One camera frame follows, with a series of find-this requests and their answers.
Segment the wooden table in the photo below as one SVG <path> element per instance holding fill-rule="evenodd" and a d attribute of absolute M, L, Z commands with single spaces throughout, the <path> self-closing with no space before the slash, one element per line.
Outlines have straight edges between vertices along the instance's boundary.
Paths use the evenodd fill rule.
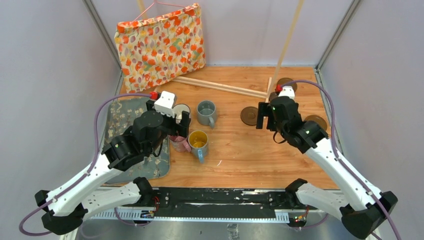
<path fill-rule="evenodd" d="M 274 69 L 205 67 L 185 77 L 266 92 Z M 282 67 L 278 78 L 283 77 L 316 81 L 311 67 Z M 299 103 L 302 117 L 314 114 L 327 119 L 319 90 L 305 83 L 297 87 L 295 100 Z M 302 178 L 319 188 L 337 189 L 327 174 L 297 148 L 287 143 L 276 144 L 269 130 L 256 129 L 241 121 L 243 108 L 258 107 L 258 102 L 264 99 L 172 81 L 159 88 L 159 91 L 175 93 L 177 104 L 184 103 L 191 108 L 190 131 L 205 131 L 210 146 L 204 164 L 200 164 L 192 154 L 176 152 L 170 147 L 170 171 L 161 178 L 150 179 L 152 186 L 281 189 Z M 126 93 L 124 86 L 120 93 Z M 216 105 L 218 120 L 214 129 L 200 125 L 196 120 L 196 106 L 203 100 L 213 101 Z"/>

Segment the gray floor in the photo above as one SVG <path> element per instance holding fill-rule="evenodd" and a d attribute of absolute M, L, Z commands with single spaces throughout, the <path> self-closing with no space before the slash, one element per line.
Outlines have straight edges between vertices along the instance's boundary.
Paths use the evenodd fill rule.
<path fill-rule="evenodd" d="M 319 222 L 322 213 L 310 213 L 310 224 Z M 147 226 L 127 226 L 117 220 L 88 220 L 84 222 L 86 236 L 103 233 L 97 240 L 356 240 L 333 217 L 312 229 L 300 232 L 279 223 L 169 222 L 156 221 Z"/>

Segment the black cable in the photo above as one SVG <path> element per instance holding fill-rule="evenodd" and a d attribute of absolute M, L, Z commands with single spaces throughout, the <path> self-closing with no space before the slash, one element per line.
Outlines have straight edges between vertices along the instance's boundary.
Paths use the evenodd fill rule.
<path fill-rule="evenodd" d="M 162 151 L 162 146 L 164 145 L 164 142 L 162 142 L 161 144 L 160 144 L 160 147 L 159 147 L 159 152 L 156 154 L 154 151 L 152 151 L 153 152 L 153 156 L 155 156 L 156 158 L 157 157 L 159 157 L 159 155 L 161 155 L 161 151 Z"/>
<path fill-rule="evenodd" d="M 276 141 L 276 135 L 278 134 L 278 131 L 276 131 L 276 132 L 274 132 L 274 136 L 272 136 L 272 139 L 274 140 L 274 142 L 276 143 L 276 144 L 282 144 L 282 143 L 285 143 L 287 140 L 286 139 L 284 139 L 284 140 L 282 140 L 282 141 L 280 141 L 280 142 L 277 142 Z"/>

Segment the gray wall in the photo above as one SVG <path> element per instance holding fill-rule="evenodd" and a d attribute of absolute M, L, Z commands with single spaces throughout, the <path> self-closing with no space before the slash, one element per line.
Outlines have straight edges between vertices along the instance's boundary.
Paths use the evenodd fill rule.
<path fill-rule="evenodd" d="M 94 113 L 120 70 L 81 0 L 2 0 L 0 23 L 0 239 L 23 240 L 34 194 L 90 163 Z M 40 217 L 25 228 L 44 232 Z"/>
<path fill-rule="evenodd" d="M 147 8 L 153 0 L 144 0 Z M 182 6 L 193 0 L 166 0 Z M 197 0 L 202 7 L 206 61 L 209 65 L 277 64 L 298 0 Z M 315 65 L 320 60 L 352 0 L 306 0 L 284 65 Z M 109 33 L 117 23 L 140 15 L 136 0 L 93 0 Z M 154 5 L 149 18 L 178 10 Z"/>
<path fill-rule="evenodd" d="M 383 191 L 404 239 L 424 230 L 424 3 L 362 1 L 322 69 L 343 150 Z M 384 240 L 394 239 L 387 223 Z"/>

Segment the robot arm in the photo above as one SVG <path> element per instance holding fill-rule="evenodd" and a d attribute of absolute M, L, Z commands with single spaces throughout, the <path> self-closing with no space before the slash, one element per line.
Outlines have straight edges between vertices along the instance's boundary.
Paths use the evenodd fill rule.
<path fill-rule="evenodd" d="M 256 128 L 261 129 L 264 117 L 268 117 L 266 129 L 278 132 L 291 146 L 311 158 L 344 193 L 344 197 L 340 197 L 297 179 L 285 189 L 290 193 L 290 205 L 310 205 L 323 210 L 341 220 L 355 237 L 365 239 L 386 219 L 371 194 L 374 193 L 389 213 L 398 199 L 391 191 L 381 192 L 338 152 L 339 158 L 372 191 L 367 192 L 338 161 L 328 134 L 316 122 L 302 120 L 293 88 L 278 86 L 276 92 L 278 97 L 271 102 L 259 103 Z"/>
<path fill-rule="evenodd" d="M 151 200 L 152 187 L 145 178 L 136 178 L 120 188 L 94 195 L 99 186 L 138 164 L 145 157 L 155 155 L 167 135 L 187 137 L 189 113 L 183 111 L 182 119 L 176 122 L 173 106 L 176 96 L 163 91 L 158 100 L 146 103 L 147 111 L 134 120 L 124 134 L 114 137 L 104 145 L 92 171 L 87 166 L 68 182 L 55 190 L 40 190 L 35 194 L 38 206 L 53 200 L 43 210 L 42 222 L 46 229 L 62 235 L 76 229 L 89 217 L 125 204 L 146 204 Z M 59 198 L 64 189 L 75 184 L 81 176 L 87 175 L 79 184 Z"/>

